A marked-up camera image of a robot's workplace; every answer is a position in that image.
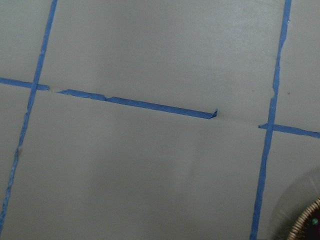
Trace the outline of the brown wicker basket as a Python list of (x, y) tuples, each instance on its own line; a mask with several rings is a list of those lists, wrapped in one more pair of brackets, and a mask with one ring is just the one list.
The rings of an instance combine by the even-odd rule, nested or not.
[(287, 240), (320, 239), (320, 198), (318, 197), (297, 218)]

